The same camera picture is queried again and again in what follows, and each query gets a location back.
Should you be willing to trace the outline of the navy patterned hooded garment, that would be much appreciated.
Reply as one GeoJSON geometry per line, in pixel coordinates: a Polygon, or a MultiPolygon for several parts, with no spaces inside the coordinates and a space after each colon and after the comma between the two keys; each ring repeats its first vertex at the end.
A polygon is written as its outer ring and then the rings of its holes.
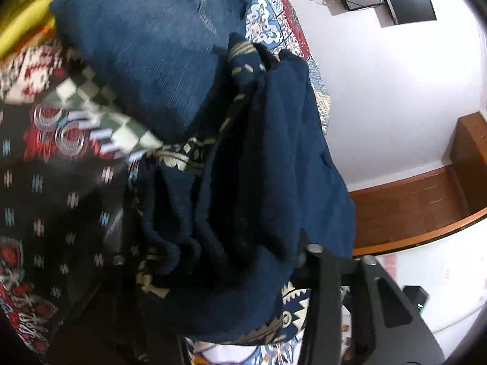
{"type": "Polygon", "coordinates": [[[145,155],[130,181],[146,321],[193,340],[284,342],[309,293],[284,292],[310,243],[352,253],[355,208],[322,131],[307,63],[229,38],[215,116],[145,155]]]}

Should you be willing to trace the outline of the wooden wardrobe with door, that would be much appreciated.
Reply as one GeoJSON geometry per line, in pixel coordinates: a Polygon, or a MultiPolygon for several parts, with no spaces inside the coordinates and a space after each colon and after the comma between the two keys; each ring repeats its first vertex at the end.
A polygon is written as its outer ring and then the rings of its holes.
{"type": "Polygon", "coordinates": [[[486,217],[486,116],[457,120],[451,164],[351,192],[356,205],[355,256],[427,244],[486,217]]]}

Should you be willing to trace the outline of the patchwork bed cover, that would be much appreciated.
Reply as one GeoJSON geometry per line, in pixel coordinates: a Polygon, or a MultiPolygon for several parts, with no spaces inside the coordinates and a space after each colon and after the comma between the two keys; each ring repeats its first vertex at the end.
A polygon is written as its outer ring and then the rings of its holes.
{"type": "Polygon", "coordinates": [[[215,107],[186,137],[163,141],[119,101],[55,17],[2,58],[4,348],[18,339],[49,358],[80,325],[135,363],[146,335],[178,335],[144,316],[130,181],[145,155],[200,134],[215,107]]]}

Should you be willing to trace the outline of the folded blue denim jeans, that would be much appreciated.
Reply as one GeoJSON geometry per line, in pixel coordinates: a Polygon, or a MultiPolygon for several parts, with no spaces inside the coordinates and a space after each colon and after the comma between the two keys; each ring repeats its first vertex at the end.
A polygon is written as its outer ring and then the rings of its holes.
{"type": "Polygon", "coordinates": [[[60,36],[163,141],[186,137],[226,85],[252,0],[54,0],[60,36]]]}

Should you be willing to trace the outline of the yellow cartoon blanket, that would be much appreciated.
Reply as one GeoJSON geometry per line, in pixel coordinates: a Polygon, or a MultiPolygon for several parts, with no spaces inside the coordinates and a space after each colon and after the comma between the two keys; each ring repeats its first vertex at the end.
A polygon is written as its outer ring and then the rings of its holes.
{"type": "Polygon", "coordinates": [[[54,26],[50,3],[54,0],[4,0],[1,3],[1,58],[32,30],[54,26]]]}

